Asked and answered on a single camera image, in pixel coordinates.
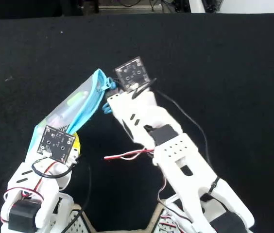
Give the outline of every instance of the black wire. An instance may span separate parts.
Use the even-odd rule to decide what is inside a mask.
[[[166,2],[165,0],[162,0],[162,1],[163,1],[163,3],[165,3],[165,5],[167,6],[168,10],[172,13],[172,10],[171,10],[171,8],[170,8],[169,5],[172,5],[172,6],[173,6],[173,4],[171,4],[171,3],[169,3],[169,2]]]
[[[147,84],[145,84],[139,91],[138,91],[138,88],[137,88],[135,90],[134,94],[132,95],[132,99],[137,98],[137,96],[139,96],[145,89],[147,89],[152,84],[154,84],[155,81],[156,81],[156,78],[152,79],[150,82],[148,82]]]
[[[120,4],[120,5],[122,5],[122,6],[125,6],[125,7],[132,7],[132,6],[136,6],[138,3],[140,3],[141,2],[141,0],[137,0],[137,2],[135,2],[134,4],[132,4],[132,5],[125,5],[125,4],[123,4],[120,0],[118,0],[118,3]]]
[[[83,206],[81,207],[81,209],[79,210],[79,212],[77,213],[77,215],[74,217],[74,219],[61,231],[61,233],[65,233],[74,224],[74,222],[81,216],[81,214],[83,213],[83,211],[88,205],[91,191],[92,191],[92,171],[90,169],[90,165],[88,164],[88,191],[87,191],[86,200]]]
[[[154,12],[154,6],[157,4],[158,0],[156,0],[156,1],[153,3],[153,5],[151,4],[151,1],[152,1],[152,0],[149,0],[149,4],[150,4],[150,6],[151,6],[151,11]]]
[[[176,105],[176,107],[181,111],[181,113],[183,115],[186,116],[186,118],[188,118],[202,133],[203,137],[204,137],[204,141],[205,141],[205,160],[208,163],[208,165],[213,169],[213,166],[211,164],[211,160],[210,160],[210,156],[209,156],[209,152],[208,152],[208,140],[206,137],[206,134],[203,130],[203,128],[192,118],[190,117],[181,107],[180,105],[174,101],[172,98],[170,98],[169,96],[167,96],[166,94],[164,94],[163,92],[160,92],[159,90],[156,90],[158,94],[160,94],[162,97],[164,97],[165,99],[167,99],[168,101],[172,102],[174,105]]]
[[[34,166],[35,164],[41,162],[42,160],[44,160],[44,159],[46,159],[46,158],[47,158],[47,157],[42,158],[42,159],[38,159],[38,160],[36,160],[36,161],[31,165],[32,170],[33,170],[37,175],[39,175],[39,176],[41,176],[41,177],[44,177],[44,178],[48,178],[48,179],[58,179],[58,178],[64,177],[64,176],[66,176],[69,172],[71,172],[72,169],[73,169],[74,166],[75,166],[75,165],[71,165],[71,166],[68,168],[67,171],[65,171],[65,172],[63,172],[63,173],[61,173],[61,174],[58,174],[58,175],[48,175],[48,174],[45,174],[45,173],[43,173],[43,172],[40,172],[40,171],[37,170],[37,169],[35,168],[35,166]]]
[[[162,7],[162,13],[164,13],[164,5],[163,5],[163,0],[161,0],[161,7]]]

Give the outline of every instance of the yellow object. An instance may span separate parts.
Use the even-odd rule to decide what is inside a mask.
[[[78,155],[81,153],[81,144],[80,144],[80,139],[77,133],[74,133],[73,136],[75,136],[75,140],[73,143],[73,148],[76,148],[78,150]]]

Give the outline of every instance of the black circuit board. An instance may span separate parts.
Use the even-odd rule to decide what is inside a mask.
[[[47,125],[37,153],[44,156],[50,155],[51,159],[65,164],[74,140],[74,136]]]
[[[125,91],[131,92],[150,82],[147,71],[140,57],[123,64],[115,69]]]

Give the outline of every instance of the black felt surface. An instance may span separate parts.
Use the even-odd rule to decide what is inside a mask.
[[[97,68],[140,55],[157,88],[204,128],[218,175],[249,207],[255,232],[274,232],[274,15],[133,15],[0,21],[0,207],[33,128]],[[203,148],[203,138],[158,97]],[[147,156],[102,157],[137,145],[101,111],[79,131],[93,171],[87,214],[97,230],[145,228],[161,186]],[[82,203],[86,162],[67,193]]]

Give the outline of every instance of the white wall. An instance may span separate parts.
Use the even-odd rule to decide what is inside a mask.
[[[223,0],[220,13],[274,13],[274,0]]]

